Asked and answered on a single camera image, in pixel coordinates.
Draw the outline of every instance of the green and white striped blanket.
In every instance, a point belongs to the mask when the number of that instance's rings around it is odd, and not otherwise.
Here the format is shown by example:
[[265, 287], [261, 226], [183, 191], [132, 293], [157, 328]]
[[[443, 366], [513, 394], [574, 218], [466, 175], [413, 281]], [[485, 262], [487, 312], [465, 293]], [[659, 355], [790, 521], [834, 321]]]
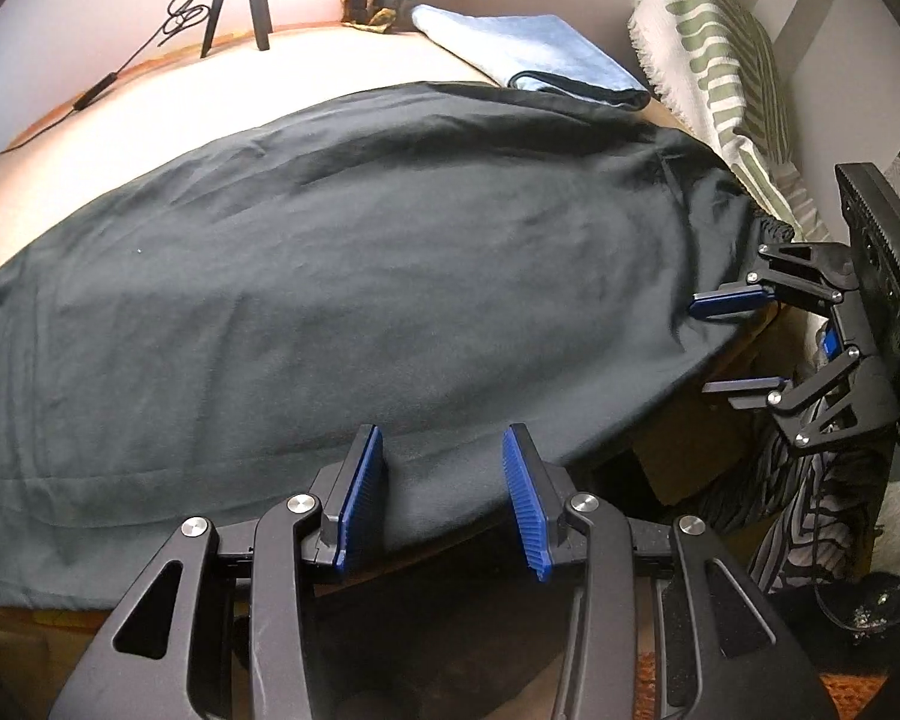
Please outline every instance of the green and white striped blanket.
[[663, 103], [797, 240], [829, 234], [794, 166], [789, 117], [762, 25], [735, 0], [641, 0], [629, 21]]

